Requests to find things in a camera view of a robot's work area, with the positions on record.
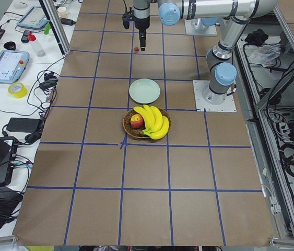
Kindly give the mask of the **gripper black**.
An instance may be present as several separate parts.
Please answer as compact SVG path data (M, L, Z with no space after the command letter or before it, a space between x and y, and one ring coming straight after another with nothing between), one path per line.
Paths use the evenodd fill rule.
M149 17L135 19L135 27L139 30L140 49L146 50L146 30L149 28Z

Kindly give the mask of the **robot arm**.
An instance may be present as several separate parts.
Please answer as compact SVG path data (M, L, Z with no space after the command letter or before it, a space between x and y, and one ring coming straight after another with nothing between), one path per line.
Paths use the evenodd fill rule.
M212 105L222 104L237 76L230 63L232 52L250 19L269 13L278 1L159 1L159 17L166 26L180 19L229 18L219 42L206 55L210 82L203 98Z
M146 49L146 31L150 26L150 4L157 0L133 0L133 20L135 28L139 31L140 49Z

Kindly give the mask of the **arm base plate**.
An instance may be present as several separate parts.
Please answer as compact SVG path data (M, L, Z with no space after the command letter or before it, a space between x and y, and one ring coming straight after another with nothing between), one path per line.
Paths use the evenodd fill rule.
M216 36L217 17L185 20L185 31L191 36Z
M231 88L225 94L215 94L209 88L210 81L193 81L196 110L199 112L237 112Z

